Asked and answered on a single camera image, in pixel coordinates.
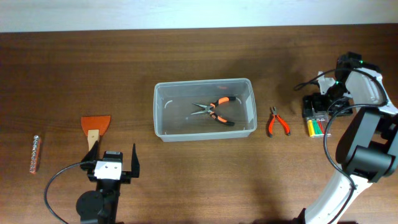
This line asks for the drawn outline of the clear box coloured tubes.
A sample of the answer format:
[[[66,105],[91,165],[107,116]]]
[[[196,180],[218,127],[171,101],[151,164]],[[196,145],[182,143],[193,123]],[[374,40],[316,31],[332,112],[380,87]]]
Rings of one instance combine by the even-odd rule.
[[[322,138],[325,135],[325,128],[329,122],[329,116],[326,112],[315,112],[314,110],[305,110],[303,118],[307,125],[308,135],[311,138]]]

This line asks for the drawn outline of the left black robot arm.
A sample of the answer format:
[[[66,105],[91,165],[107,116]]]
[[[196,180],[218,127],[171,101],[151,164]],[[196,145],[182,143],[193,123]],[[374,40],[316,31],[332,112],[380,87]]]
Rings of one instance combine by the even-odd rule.
[[[99,142],[96,141],[81,160],[80,168],[86,172],[95,190],[83,193],[76,202],[76,211],[81,223],[115,223],[122,184],[130,184],[140,175],[140,163],[136,147],[132,147],[131,170],[123,171],[123,153],[106,151],[98,157]]]

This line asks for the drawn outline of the clear plastic container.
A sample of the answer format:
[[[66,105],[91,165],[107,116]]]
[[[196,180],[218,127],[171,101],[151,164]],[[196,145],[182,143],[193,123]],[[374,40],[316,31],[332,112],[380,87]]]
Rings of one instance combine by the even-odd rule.
[[[194,114],[210,103],[235,96],[220,104],[216,113],[235,123],[226,126],[207,113]],[[154,129],[164,142],[199,141],[248,137],[257,128],[256,102],[247,78],[163,82],[154,88]]]

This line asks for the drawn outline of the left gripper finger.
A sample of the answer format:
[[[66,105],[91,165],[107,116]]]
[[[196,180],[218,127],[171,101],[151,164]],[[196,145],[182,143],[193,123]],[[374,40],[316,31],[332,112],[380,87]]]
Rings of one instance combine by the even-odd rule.
[[[140,163],[136,153],[136,144],[132,147],[132,159],[131,159],[131,178],[139,178],[140,176]]]
[[[98,145],[99,145],[99,141],[95,141],[95,143],[93,144],[92,148],[88,151],[86,156],[81,161],[82,162],[89,162],[89,161],[97,160],[97,157],[98,157]]]

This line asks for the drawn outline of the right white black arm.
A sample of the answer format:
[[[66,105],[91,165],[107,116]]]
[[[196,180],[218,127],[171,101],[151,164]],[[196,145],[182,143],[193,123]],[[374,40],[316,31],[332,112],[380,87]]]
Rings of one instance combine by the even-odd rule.
[[[347,52],[338,57],[332,70],[307,83],[318,93],[304,96],[302,116],[311,136],[323,139],[326,158],[335,169],[322,194],[304,208],[293,223],[339,223],[354,200],[383,177],[397,170],[397,108],[382,83],[381,69]],[[326,146],[330,128],[339,116],[354,115],[332,157]]]

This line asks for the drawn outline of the orange socket bit rail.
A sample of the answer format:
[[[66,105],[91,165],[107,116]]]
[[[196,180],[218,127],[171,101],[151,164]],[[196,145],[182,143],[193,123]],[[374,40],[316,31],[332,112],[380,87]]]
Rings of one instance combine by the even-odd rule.
[[[32,143],[32,153],[31,153],[31,158],[30,158],[29,172],[31,174],[36,174],[36,172],[39,168],[41,143],[42,143],[41,137],[38,135],[35,135],[33,143]]]

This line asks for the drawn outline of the orange black long-nose pliers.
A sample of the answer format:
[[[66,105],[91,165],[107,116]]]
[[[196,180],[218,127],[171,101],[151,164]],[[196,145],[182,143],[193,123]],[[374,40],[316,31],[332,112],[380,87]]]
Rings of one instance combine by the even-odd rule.
[[[223,118],[223,117],[219,116],[216,113],[215,108],[217,106],[219,106],[220,104],[227,103],[227,102],[230,102],[230,101],[235,101],[235,100],[236,100],[235,96],[224,96],[224,97],[222,97],[222,98],[210,103],[209,105],[193,103],[193,105],[200,107],[201,110],[197,111],[197,112],[193,112],[192,115],[207,113],[207,114],[209,114],[209,116],[211,118],[213,118],[215,121],[217,121],[217,122],[219,122],[221,124],[224,124],[226,126],[234,126],[235,125],[234,122],[228,121],[226,118]]]

